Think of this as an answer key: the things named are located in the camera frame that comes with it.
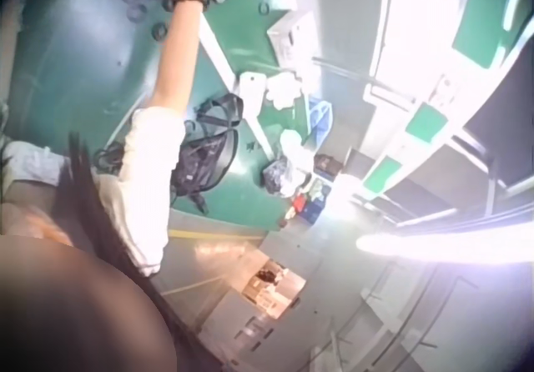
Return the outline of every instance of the yellow line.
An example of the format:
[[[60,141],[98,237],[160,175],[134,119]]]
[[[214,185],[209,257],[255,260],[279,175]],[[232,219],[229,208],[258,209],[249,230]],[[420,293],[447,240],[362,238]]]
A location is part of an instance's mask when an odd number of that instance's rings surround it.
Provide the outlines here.
[[[261,240],[263,236],[241,236],[238,234],[217,234],[188,232],[184,230],[169,230],[171,239],[196,239],[196,240]]]
[[[220,276],[217,276],[216,278],[204,280],[202,282],[198,282],[198,283],[195,283],[195,284],[190,284],[189,286],[180,287],[179,289],[164,291],[163,293],[161,293],[161,295],[163,295],[165,297],[167,295],[182,293],[182,292],[187,291],[187,290],[196,289],[197,287],[204,286],[206,284],[210,284],[210,283],[216,282],[218,280],[221,280],[221,279],[224,278],[224,276],[226,276],[226,275],[222,274]]]

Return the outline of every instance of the green floor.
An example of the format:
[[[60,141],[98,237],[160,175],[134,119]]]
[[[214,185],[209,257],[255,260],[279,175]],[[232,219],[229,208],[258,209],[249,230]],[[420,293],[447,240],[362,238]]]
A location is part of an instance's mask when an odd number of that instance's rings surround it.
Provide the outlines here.
[[[258,13],[260,2],[271,14]],[[65,151],[69,132],[82,134],[92,150],[102,148],[137,98],[154,83],[159,44],[150,35],[154,23],[169,20],[159,1],[149,17],[134,25],[121,0],[28,0],[13,69],[8,134]],[[277,67],[266,30],[284,13],[271,0],[228,0],[213,6],[206,18],[236,73],[272,75]],[[225,93],[217,72],[200,52],[190,110],[206,98]],[[275,146],[285,128],[307,134],[302,101],[275,111],[266,104],[259,116]],[[239,153],[223,182],[205,195],[209,216],[258,229],[277,229],[287,201],[259,186],[268,163],[263,151],[247,151],[255,141],[246,123],[239,128]],[[197,214],[187,200],[176,208]]]

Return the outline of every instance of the lens flare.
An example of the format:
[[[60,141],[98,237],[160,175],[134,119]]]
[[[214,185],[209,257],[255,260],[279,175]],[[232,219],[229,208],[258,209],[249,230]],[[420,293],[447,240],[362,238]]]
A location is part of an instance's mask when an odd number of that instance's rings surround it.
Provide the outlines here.
[[[370,234],[356,241],[362,251],[454,264],[516,264],[534,262],[534,223],[457,234],[398,237]]]

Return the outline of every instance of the white shirt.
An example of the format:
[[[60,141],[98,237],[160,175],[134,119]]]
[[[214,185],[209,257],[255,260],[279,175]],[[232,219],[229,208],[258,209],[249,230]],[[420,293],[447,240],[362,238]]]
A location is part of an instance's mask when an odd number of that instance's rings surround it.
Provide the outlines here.
[[[184,137],[184,120],[173,109],[140,109],[126,137],[119,176],[95,177],[114,227],[133,262],[147,276],[159,271],[169,241],[170,176]],[[4,178],[7,186],[14,180],[58,184],[64,157],[47,148],[13,142],[3,156],[10,158]]]

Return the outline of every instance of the black backpack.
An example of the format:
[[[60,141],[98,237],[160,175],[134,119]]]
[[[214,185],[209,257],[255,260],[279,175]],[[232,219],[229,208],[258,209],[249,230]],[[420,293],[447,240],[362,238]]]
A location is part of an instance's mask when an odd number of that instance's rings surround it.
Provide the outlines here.
[[[180,146],[179,161],[170,179],[173,203],[177,197],[188,197],[202,214],[208,214],[201,194],[219,184],[234,161],[239,143],[236,128],[242,118],[243,100],[229,93],[203,103],[196,120],[185,122],[192,130],[189,133],[200,131],[202,137],[189,141],[186,137]],[[99,172],[118,174],[123,156],[124,144],[113,142],[97,151],[94,164]]]

